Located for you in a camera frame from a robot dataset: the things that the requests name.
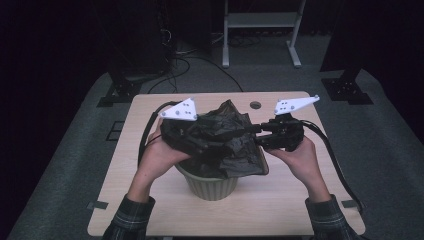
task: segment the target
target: black speaker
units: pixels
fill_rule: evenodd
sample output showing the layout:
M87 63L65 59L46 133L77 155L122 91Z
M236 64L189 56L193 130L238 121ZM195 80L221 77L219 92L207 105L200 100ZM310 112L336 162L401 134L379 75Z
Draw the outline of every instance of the black speaker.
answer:
M157 0L93 0L109 60L125 73L160 74L171 52Z

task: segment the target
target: shelf leg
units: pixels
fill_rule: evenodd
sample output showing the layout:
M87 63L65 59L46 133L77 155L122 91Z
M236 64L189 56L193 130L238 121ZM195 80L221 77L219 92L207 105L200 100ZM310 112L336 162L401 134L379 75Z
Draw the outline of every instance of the shelf leg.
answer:
M228 0L225 0L224 12L224 44L222 46L222 67L230 67L230 56L228 51Z
M299 56L297 55L296 49L294 48L294 44L296 43L297 34L299 33L300 23L302 22L303 10L305 9L306 0L302 0L299 6L299 10L297 11L296 20L294 23L293 35L290 41L287 41L287 47L290 52L290 56L293 61L293 65L295 68L301 68L302 64L300 63Z

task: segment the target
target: white tracking marker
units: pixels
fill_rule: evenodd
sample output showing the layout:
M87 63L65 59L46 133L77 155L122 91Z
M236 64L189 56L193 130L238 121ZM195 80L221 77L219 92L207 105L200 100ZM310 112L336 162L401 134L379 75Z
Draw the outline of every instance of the white tracking marker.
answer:
M196 121L196 104L194 103L193 98L187 98L177 105L163 111L159 114L159 116L164 119Z
M275 106L275 115L294 112L319 100L319 96L295 99L279 99Z

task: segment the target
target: table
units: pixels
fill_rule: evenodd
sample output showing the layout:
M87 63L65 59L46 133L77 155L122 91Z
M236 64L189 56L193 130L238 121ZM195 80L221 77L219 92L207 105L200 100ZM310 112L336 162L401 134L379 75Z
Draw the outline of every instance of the table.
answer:
M228 0L225 0L224 12L224 44L222 47L222 66L230 66L228 49L228 29L229 28L264 28L264 27L293 27L293 34L290 41L287 41L287 48L292 58L295 68L302 67L294 44L296 43L300 23L302 21L303 10L306 0L301 0L297 12L271 12L271 13L229 13Z
M88 233L102 235L110 224L136 171L138 145L145 125L153 111L168 101L193 97L198 113L217 109L231 99L240 113L248 113L252 123L274 118L278 99L309 97L306 92L250 92L250 93L193 93L137 95L131 104L121 136L112 157L98 201L108 203L106 209L94 209ZM250 103L258 101L260 109ZM309 120L323 127L313 105L292 113L297 119ZM358 233L365 232L356 208L343 208L341 201L351 200L337 177L331 159L321 139L305 128L311 138L323 177L331 193L337 196L347 221ZM175 168L157 179L151 196L156 200L148 236L300 236L313 235L304 200L307 191L279 159L265 153L270 172L266 176L240 178L234 192L219 201L205 201L192 192L184 176Z

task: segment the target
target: flannel shirt cuff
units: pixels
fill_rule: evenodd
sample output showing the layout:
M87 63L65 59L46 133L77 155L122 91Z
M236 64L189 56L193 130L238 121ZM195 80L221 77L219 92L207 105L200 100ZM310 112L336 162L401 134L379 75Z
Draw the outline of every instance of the flannel shirt cuff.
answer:
M129 200L125 195L112 221L130 232L146 229L155 203L152 197L149 197L147 203L139 203Z
M305 203L314 230L328 233L348 225L334 195L327 202L312 203L308 198Z

